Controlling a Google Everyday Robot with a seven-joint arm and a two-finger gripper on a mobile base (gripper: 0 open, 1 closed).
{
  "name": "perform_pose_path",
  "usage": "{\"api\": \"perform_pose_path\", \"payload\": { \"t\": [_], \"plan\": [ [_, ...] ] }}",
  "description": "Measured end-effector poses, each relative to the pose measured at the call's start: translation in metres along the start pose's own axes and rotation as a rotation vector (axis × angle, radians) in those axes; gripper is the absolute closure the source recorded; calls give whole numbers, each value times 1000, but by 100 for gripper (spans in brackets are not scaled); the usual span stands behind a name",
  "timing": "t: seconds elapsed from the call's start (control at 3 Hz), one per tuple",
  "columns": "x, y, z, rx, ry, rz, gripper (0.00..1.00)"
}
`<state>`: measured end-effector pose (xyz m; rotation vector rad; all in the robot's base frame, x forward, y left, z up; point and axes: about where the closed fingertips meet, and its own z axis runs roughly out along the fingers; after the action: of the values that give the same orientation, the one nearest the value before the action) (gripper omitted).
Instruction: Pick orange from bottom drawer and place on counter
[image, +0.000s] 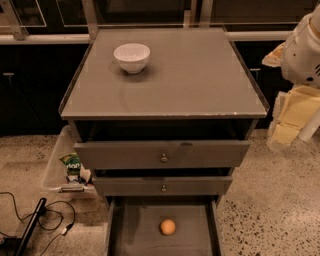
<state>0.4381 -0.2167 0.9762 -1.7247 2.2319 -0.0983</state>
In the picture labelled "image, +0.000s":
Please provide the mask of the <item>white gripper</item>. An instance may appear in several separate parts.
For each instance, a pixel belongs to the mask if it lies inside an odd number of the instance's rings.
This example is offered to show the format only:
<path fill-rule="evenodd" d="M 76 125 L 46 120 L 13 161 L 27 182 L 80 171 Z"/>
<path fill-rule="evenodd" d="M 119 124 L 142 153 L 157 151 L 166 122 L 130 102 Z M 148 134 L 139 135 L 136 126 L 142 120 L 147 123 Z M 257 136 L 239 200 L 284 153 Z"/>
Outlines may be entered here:
<path fill-rule="evenodd" d="M 284 43 L 267 54 L 262 64 L 280 67 Z M 294 86 L 288 93 L 280 92 L 273 110 L 273 121 L 268 136 L 269 145 L 274 147 L 290 146 L 299 138 L 300 131 L 320 110 L 320 89 L 311 86 Z"/>

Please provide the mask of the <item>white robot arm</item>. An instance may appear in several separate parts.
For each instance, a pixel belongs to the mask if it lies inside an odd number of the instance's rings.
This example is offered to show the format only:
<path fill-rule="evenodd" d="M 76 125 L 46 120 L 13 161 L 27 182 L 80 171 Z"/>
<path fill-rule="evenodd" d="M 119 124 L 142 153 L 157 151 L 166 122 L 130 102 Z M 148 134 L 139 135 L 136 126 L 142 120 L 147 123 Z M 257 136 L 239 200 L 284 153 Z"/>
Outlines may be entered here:
<path fill-rule="evenodd" d="M 280 92 L 268 131 L 270 148 L 287 147 L 299 138 L 308 141 L 319 128 L 320 111 L 320 6 L 305 15 L 286 41 L 266 55 L 262 64 L 280 67 L 293 84 Z"/>

